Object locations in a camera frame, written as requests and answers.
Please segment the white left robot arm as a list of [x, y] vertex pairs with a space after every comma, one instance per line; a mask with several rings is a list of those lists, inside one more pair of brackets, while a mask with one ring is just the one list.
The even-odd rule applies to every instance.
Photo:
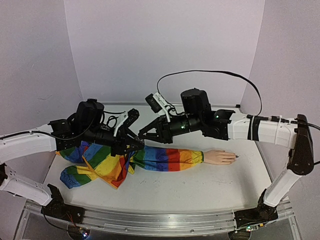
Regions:
[[39, 127], [2, 135], [0, 137], [0, 189], [47, 206], [56, 218], [64, 218], [67, 206], [54, 197], [59, 190], [46, 186], [15, 171], [13, 160], [31, 160], [41, 154], [78, 147], [82, 142], [110, 147], [111, 156], [128, 157], [130, 152], [140, 150], [144, 143], [130, 129], [139, 118], [137, 109], [111, 113], [114, 126], [105, 123], [107, 111], [102, 103], [89, 98], [78, 104], [75, 113], [68, 118], [52, 120]]

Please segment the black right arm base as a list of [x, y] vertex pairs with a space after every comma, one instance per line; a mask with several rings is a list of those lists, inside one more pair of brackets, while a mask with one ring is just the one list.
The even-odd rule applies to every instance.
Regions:
[[278, 219], [277, 207], [272, 207], [264, 203], [266, 189], [258, 199], [257, 206], [243, 210], [237, 210], [234, 213], [236, 229], [244, 229], [260, 224], [266, 224]]

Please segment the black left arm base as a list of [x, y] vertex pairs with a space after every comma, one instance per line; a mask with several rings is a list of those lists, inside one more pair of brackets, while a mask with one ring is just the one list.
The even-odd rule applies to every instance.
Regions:
[[46, 217], [70, 221], [74, 224], [82, 224], [85, 209], [80, 206], [66, 204], [60, 190], [56, 186], [52, 184], [48, 184], [47, 186], [51, 192], [51, 201], [42, 207], [41, 213]]

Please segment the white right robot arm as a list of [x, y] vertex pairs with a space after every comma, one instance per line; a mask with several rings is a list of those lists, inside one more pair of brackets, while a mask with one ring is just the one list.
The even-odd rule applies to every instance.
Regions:
[[213, 110], [204, 90], [189, 89], [181, 93], [183, 111], [173, 115], [174, 107], [159, 93], [145, 100], [158, 118], [139, 131], [139, 137], [161, 144], [172, 144], [175, 136], [200, 131], [216, 140], [253, 141], [270, 165], [283, 156], [283, 169], [262, 196], [262, 204], [276, 207], [295, 183], [314, 169], [314, 147], [307, 118], [244, 114], [230, 109]]

